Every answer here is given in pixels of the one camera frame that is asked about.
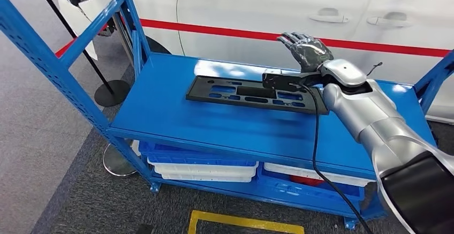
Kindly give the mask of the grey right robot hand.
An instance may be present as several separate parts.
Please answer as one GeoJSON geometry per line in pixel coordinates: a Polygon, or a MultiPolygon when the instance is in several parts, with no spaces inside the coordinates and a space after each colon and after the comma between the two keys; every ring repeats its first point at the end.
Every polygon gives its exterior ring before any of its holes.
{"type": "Polygon", "coordinates": [[[285,45],[298,62],[301,73],[316,72],[321,64],[334,58],[321,40],[308,34],[285,32],[277,40],[285,45]]]}

